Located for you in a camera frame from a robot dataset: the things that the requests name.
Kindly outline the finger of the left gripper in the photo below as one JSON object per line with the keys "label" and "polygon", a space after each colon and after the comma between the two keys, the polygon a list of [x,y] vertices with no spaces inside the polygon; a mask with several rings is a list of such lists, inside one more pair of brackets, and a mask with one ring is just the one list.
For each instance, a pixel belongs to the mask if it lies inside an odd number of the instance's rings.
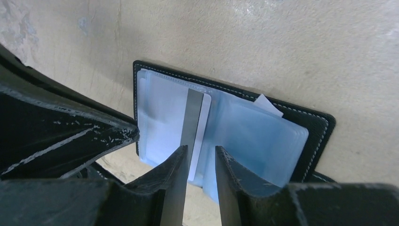
{"label": "finger of the left gripper", "polygon": [[68,178],[139,139],[137,122],[0,48],[0,178]]}

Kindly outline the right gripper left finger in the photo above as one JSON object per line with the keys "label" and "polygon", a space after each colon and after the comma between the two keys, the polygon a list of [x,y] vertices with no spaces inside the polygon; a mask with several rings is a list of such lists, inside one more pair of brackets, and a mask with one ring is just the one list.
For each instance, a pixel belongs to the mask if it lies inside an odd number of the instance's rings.
{"label": "right gripper left finger", "polygon": [[0,184],[3,226],[180,226],[188,147],[136,180],[28,179]]}

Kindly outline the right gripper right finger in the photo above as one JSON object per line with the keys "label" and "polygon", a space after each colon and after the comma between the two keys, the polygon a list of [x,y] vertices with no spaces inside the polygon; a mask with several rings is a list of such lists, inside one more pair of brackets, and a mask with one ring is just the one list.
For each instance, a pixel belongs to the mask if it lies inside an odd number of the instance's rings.
{"label": "right gripper right finger", "polygon": [[275,186],[215,148],[224,226],[396,226],[399,190],[389,184],[289,183]]}

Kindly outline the black leather card holder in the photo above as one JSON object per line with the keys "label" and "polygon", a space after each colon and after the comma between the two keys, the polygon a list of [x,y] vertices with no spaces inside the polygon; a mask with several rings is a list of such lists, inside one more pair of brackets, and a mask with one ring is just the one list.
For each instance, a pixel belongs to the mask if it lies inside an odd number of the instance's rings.
{"label": "black leather card holder", "polygon": [[188,90],[211,96],[195,178],[187,181],[213,201],[217,146],[279,187],[330,182],[315,168],[336,125],[332,115],[140,60],[133,63],[133,80],[136,152],[153,167],[181,146]]}

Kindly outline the white grey striped card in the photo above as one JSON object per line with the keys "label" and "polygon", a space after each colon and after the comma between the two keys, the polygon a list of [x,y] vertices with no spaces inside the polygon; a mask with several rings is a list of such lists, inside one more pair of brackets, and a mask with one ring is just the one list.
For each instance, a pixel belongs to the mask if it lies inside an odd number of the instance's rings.
{"label": "white grey striped card", "polygon": [[181,145],[188,151],[188,181],[193,181],[209,115],[211,96],[189,89],[184,113]]}

